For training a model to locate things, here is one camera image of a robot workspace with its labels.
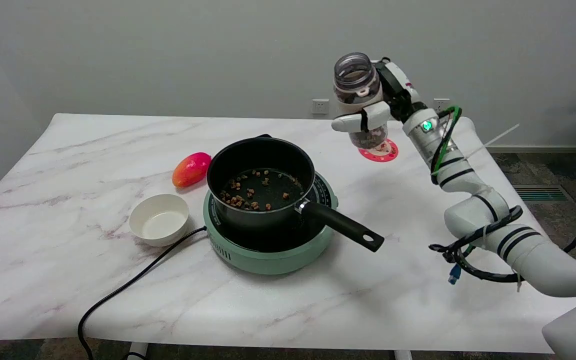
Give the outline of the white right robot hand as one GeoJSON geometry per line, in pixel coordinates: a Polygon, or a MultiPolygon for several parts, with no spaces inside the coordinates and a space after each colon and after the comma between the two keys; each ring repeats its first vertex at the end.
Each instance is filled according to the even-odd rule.
{"type": "Polygon", "coordinates": [[[409,127],[430,121],[437,115],[423,101],[404,71],[390,58],[371,60],[354,52],[334,65],[334,90],[345,114],[331,127],[342,133],[370,133],[389,121],[409,127]]]}

